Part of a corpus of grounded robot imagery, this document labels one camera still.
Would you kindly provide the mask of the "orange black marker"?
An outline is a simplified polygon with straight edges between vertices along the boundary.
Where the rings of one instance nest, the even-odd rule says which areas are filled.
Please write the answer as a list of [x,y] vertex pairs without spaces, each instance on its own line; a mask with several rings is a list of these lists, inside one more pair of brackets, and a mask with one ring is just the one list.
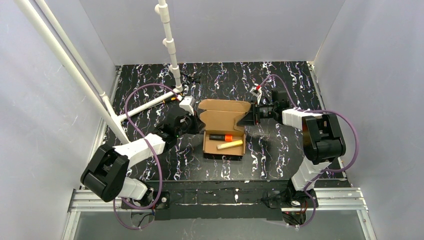
[[228,134],[210,134],[209,139],[214,141],[232,142],[233,136]]

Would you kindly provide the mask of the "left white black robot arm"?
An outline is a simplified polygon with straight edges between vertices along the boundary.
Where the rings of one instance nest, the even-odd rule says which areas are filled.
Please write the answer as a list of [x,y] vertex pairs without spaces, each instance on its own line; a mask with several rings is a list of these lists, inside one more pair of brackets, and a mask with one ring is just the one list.
[[128,169],[171,149],[185,134],[199,134],[205,126],[197,113],[168,116],[141,139],[118,146],[103,144],[88,162],[80,182],[106,203],[118,197],[142,200],[152,190],[143,181],[128,177]]

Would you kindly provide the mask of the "brown cardboard box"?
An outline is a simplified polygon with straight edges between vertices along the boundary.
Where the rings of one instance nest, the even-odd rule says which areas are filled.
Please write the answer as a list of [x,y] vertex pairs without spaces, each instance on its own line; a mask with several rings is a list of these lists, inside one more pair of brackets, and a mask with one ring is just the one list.
[[[204,99],[198,105],[199,119],[205,124],[203,133],[203,157],[210,160],[224,159],[240,161],[246,152],[246,133],[243,126],[237,122],[251,108],[247,101]],[[224,144],[223,140],[210,139],[210,135],[232,136],[233,141],[242,141],[241,145],[225,149],[217,146]]]

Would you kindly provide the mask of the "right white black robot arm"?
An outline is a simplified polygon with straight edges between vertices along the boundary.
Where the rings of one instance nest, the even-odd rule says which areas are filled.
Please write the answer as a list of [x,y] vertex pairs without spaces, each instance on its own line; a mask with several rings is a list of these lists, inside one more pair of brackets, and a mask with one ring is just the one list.
[[289,100],[285,90],[273,90],[271,101],[264,104],[252,102],[248,112],[236,124],[254,126],[262,119],[274,119],[302,132],[303,161],[281,193],[284,200],[301,201],[309,197],[323,171],[346,153],[346,145],[335,114],[301,111],[291,107]]

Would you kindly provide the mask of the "yellow marker pen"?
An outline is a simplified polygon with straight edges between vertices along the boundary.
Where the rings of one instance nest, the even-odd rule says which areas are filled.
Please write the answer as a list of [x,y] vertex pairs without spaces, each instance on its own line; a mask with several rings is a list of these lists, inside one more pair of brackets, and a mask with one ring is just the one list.
[[226,142],[223,144],[219,144],[216,146],[216,148],[218,150],[223,150],[223,149],[228,149],[228,148],[233,148],[233,147],[238,147],[238,146],[242,146],[244,144],[243,140],[235,140],[235,141],[230,141],[230,142]]

